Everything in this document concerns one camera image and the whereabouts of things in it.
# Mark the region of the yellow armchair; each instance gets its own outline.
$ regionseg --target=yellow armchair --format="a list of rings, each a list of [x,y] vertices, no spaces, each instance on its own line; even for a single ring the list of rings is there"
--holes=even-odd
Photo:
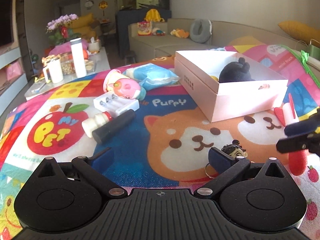
[[[81,37],[87,41],[90,41],[92,37],[97,39],[97,33],[90,27],[90,24],[92,24],[94,21],[95,19],[93,17],[93,13],[89,13],[73,21],[70,24],[70,28],[74,33],[81,33]]]

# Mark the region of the potted plant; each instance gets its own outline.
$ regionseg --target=potted plant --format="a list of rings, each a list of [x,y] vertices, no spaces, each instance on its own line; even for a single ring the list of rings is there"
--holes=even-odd
[[[73,39],[80,38],[81,34],[74,33],[70,28],[71,22],[77,19],[78,16],[76,14],[70,14],[49,22],[47,24],[47,33],[51,33],[49,36],[50,43],[58,46]]]

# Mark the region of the small stool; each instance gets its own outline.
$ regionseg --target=small stool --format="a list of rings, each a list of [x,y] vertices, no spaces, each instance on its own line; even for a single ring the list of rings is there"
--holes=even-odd
[[[137,63],[136,62],[136,53],[133,50],[129,50],[124,55],[124,65],[128,65],[129,62]]]

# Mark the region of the television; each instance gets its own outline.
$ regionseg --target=television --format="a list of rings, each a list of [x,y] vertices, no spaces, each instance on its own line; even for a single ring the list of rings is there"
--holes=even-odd
[[[0,0],[0,47],[12,43],[12,0]]]

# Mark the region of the small white bottle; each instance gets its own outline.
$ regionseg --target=small white bottle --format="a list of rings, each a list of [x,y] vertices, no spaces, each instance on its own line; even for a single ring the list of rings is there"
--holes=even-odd
[[[97,130],[102,125],[105,125],[112,119],[108,112],[102,114],[96,114],[94,118],[88,118],[82,122],[82,128],[89,138],[92,138],[92,132]]]
[[[71,40],[71,52],[73,57],[73,64],[75,66],[77,78],[82,78],[87,75],[87,70],[85,69],[83,48],[82,48],[82,39],[78,38]]]

